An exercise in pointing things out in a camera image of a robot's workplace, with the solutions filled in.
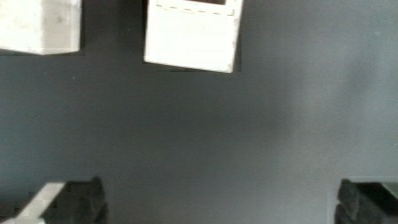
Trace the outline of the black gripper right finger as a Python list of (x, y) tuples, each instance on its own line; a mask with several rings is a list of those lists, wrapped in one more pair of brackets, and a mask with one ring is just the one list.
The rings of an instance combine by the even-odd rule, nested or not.
[(334, 224), (398, 224), (398, 182), (341, 180)]

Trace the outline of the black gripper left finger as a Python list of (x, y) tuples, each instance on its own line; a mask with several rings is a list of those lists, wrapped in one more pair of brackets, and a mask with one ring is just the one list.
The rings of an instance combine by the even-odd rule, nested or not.
[(17, 215), (0, 224), (108, 224), (103, 182), (48, 182)]

